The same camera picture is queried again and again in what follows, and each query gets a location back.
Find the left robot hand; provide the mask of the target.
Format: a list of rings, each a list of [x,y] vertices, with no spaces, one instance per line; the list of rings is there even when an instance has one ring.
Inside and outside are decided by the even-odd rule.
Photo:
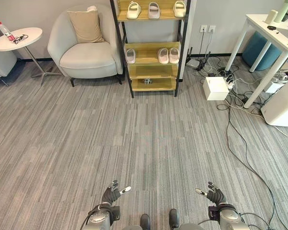
[[[123,194],[129,192],[132,188],[131,186],[127,186],[120,190],[118,188],[118,185],[118,180],[113,180],[109,184],[109,186],[106,188],[105,192],[102,195],[102,204],[112,206],[115,201],[117,201]]]

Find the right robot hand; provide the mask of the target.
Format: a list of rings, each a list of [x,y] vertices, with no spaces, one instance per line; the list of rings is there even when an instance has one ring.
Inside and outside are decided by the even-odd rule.
[[[209,188],[208,192],[204,192],[199,188],[196,188],[195,191],[197,194],[206,197],[216,205],[227,204],[227,199],[217,184],[213,182],[208,182],[208,188]]]

